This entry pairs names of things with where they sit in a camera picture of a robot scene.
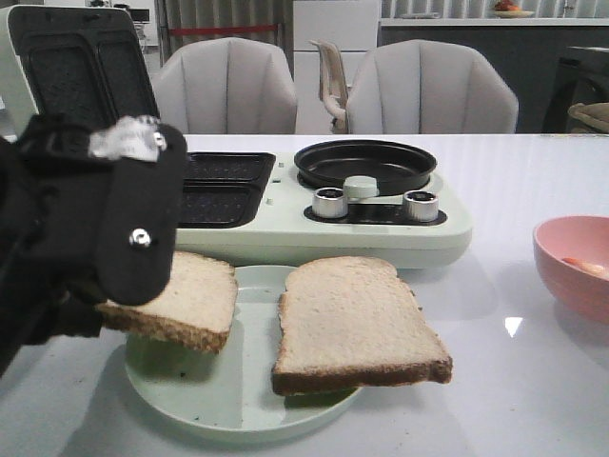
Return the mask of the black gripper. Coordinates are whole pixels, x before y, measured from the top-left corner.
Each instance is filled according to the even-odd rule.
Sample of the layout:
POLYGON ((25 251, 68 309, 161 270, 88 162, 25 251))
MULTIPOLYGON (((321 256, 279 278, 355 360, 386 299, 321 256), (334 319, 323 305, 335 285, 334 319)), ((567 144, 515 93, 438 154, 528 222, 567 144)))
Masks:
POLYGON ((94 158, 90 136, 62 115, 34 114, 1 141, 2 369, 23 346, 97 337, 107 297, 138 306, 167 284, 185 138, 119 122, 93 136, 94 158))

